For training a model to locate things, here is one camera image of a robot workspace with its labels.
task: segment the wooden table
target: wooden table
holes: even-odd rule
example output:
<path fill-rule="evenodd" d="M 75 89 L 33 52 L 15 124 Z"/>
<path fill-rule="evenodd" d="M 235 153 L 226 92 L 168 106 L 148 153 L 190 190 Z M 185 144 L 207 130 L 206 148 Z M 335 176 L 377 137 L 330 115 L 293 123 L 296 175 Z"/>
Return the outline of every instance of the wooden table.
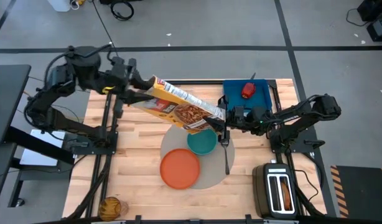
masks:
<path fill-rule="evenodd" d="M 282 107 L 297 104 L 292 80 L 276 81 Z M 213 104 L 223 93 L 221 85 L 182 85 L 180 88 Z M 90 93 L 85 124 L 101 124 L 105 99 Z M 230 175 L 209 189 L 174 190 L 166 186 L 159 175 L 161 142 L 171 124 L 132 107 L 124 108 L 118 124 L 118 149 L 111 162 L 107 197 L 114 196 L 129 204 L 129 213 L 121 219 L 133 220 L 136 215 L 142 215 L 143 220 L 244 219 L 245 214 L 259 218 L 253 200 L 252 169 L 275 158 L 265 136 L 231 130 L 236 150 Z M 302 154 L 293 154 L 293 159 L 295 169 L 306 171 L 320 191 L 314 163 Z M 95 156 L 87 156 L 74 168 L 63 217 L 71 214 L 88 192 L 94 161 Z M 307 198 L 315 194 L 303 173 L 297 172 L 297 180 Z M 96 215 L 99 196 L 97 192 L 93 215 Z M 312 203 L 326 213 L 321 191 Z"/>

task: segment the orange plate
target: orange plate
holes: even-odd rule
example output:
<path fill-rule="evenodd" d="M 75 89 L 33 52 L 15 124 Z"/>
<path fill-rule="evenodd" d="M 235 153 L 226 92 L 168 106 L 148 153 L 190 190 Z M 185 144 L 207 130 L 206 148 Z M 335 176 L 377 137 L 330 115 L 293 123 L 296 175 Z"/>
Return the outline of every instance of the orange plate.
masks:
<path fill-rule="evenodd" d="M 174 189 L 187 189 L 198 179 L 198 157 L 188 149 L 174 149 L 161 161 L 162 180 Z"/>

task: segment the food package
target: food package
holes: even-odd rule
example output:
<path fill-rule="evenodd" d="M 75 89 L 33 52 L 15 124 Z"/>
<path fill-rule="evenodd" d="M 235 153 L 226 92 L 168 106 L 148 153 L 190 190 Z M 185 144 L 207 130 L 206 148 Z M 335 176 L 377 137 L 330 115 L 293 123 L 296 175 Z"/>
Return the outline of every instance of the food package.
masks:
<path fill-rule="evenodd" d="M 147 82 L 149 89 L 140 92 L 155 98 L 132 106 L 184 128 L 190 134 L 211 128 L 203 119 L 206 116 L 225 120 L 225 110 L 222 108 L 204 102 L 155 76 Z"/>

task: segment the black table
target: black table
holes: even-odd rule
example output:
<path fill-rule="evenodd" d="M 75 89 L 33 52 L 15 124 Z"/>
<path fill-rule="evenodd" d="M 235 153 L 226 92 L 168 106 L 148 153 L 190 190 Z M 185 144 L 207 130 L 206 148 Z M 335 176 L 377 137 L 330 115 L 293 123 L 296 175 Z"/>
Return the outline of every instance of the black table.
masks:
<path fill-rule="evenodd" d="M 11 121 L 27 83 L 29 72 L 29 65 L 0 65 L 0 193 L 9 168 L 19 169 L 19 175 L 11 195 L 9 207 L 16 206 L 23 181 L 48 180 L 57 175 L 47 173 L 57 171 L 57 167 L 20 165 L 19 159 L 14 158 L 17 145 L 57 159 L 59 161 L 57 166 L 62 170 L 71 167 L 74 161 L 71 152 L 41 141 L 11 126 Z M 47 172 L 29 171 L 34 169 Z"/>

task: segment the yellow and black striped tape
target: yellow and black striped tape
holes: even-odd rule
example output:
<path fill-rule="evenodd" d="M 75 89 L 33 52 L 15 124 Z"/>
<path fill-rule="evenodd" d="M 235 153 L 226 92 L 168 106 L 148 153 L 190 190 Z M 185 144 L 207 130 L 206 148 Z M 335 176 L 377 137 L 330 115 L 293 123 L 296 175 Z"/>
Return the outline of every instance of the yellow and black striped tape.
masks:
<path fill-rule="evenodd" d="M 338 199 L 340 217 L 348 218 L 347 204 L 346 204 L 345 194 L 343 193 L 342 181 L 340 180 L 339 170 L 337 169 L 336 166 L 331 166 L 330 172 L 332 174 L 336 198 Z"/>

